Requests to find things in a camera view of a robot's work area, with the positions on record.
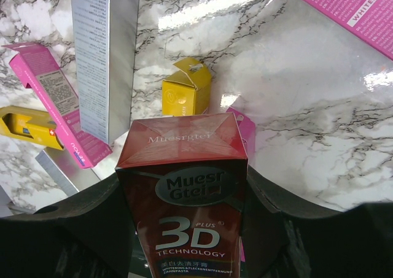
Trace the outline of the large pink toothpaste box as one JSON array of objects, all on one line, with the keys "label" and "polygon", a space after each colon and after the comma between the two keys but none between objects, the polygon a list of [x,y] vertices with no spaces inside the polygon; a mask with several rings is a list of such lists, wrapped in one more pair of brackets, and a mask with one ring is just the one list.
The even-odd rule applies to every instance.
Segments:
[{"label": "large pink toothpaste box", "polygon": [[392,59],[392,0],[303,0]]}]

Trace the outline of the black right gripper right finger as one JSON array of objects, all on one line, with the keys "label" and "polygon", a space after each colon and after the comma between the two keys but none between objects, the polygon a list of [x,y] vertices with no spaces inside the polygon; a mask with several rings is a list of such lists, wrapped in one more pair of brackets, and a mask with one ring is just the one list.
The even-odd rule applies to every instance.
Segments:
[{"label": "black right gripper right finger", "polygon": [[249,168],[242,240],[249,277],[391,277],[392,203],[340,212]]}]

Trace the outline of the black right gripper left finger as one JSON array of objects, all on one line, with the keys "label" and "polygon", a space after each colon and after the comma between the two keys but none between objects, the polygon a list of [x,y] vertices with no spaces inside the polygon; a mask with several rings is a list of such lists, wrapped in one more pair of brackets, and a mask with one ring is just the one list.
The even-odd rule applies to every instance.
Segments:
[{"label": "black right gripper left finger", "polygon": [[1,219],[1,277],[127,277],[133,221],[116,175]]}]

